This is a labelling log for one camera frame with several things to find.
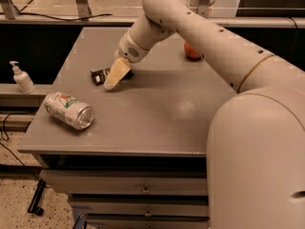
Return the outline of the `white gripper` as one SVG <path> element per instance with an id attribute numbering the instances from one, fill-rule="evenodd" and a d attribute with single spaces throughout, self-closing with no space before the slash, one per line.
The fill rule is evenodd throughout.
<path id="1" fill-rule="evenodd" d="M 114 53 L 115 60 L 103 84 L 106 90 L 112 90 L 119 83 L 131 70 L 131 63 L 140 62 L 149 53 L 146 43 L 145 33 L 142 30 L 129 29 L 123 35 Z"/>

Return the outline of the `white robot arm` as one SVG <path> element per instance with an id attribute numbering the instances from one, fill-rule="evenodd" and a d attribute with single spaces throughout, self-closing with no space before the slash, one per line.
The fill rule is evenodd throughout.
<path id="1" fill-rule="evenodd" d="M 105 88 L 178 33 L 236 92 L 208 133 L 211 229 L 305 229 L 304 72 L 192 12 L 185 0 L 142 0 L 142 6 Z"/>

